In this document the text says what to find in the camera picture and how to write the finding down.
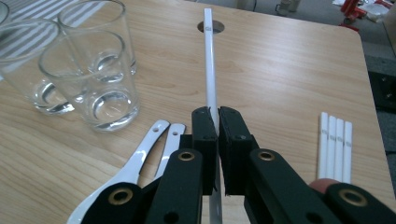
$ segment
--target white stick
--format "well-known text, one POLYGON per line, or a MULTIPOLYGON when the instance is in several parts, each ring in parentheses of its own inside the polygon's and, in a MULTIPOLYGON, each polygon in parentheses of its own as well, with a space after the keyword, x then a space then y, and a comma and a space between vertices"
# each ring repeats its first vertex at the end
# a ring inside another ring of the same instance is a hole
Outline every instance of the white stick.
MULTIPOLYGON (((216 133, 219 134, 219 115, 216 92, 215 53, 213 48, 213 20, 212 9, 204 11, 204 34, 205 34, 205 69, 206 69, 206 105, 210 109, 216 133)), ((217 156, 216 180, 217 191, 213 191, 209 197, 210 223, 222 223, 221 187, 219 176, 219 155, 217 156)))
POLYGON ((344 144, 344 121, 337 119, 335 132, 335 164, 334 179, 343 181, 343 144, 344 144))
POLYGON ((329 137, 329 115, 320 114, 319 152, 318 152, 318 179, 326 177, 327 138, 329 137))
POLYGON ((327 141, 326 178, 334 179, 336 118, 329 117, 329 139, 327 141))
POLYGON ((350 184, 352 172, 352 123, 346 121, 344 131, 343 182, 350 184))

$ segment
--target wooden table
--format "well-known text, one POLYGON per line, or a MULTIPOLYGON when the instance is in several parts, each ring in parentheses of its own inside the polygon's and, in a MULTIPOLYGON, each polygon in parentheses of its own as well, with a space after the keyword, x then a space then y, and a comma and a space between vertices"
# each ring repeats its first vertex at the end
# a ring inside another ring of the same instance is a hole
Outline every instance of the wooden table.
MULTIPOLYGON (((205 105, 204 8, 215 35, 218 103, 239 110, 261 147, 309 183, 316 178, 318 116, 350 120, 352 183, 396 210, 360 37, 342 27, 177 0, 124 0, 134 37, 141 111, 127 128, 96 133, 76 113, 47 117, 0 82, 0 223, 65 223, 113 176, 157 119, 182 122, 205 105)), ((154 176, 165 135, 140 179, 154 176)), ((207 206, 203 223, 208 222, 207 206)), ((224 223, 248 223, 242 198, 223 198, 224 223)))

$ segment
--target clear drinking glass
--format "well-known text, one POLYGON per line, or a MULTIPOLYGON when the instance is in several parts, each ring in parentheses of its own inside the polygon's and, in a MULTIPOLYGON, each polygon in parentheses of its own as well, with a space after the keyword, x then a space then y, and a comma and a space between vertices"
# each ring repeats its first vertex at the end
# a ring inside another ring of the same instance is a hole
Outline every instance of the clear drinking glass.
POLYGON ((16 21, 0 26, 0 76, 47 115, 73 110, 38 69, 38 58, 61 33, 48 20, 16 21))
POLYGON ((65 7, 58 14, 58 22, 68 34, 89 30, 115 33, 123 39, 130 58, 132 75, 136 72, 131 31, 126 19, 125 5, 118 0, 91 0, 65 7))
POLYGON ((139 111, 119 35, 88 31, 63 36, 43 52, 39 67, 96 131, 123 128, 139 111))

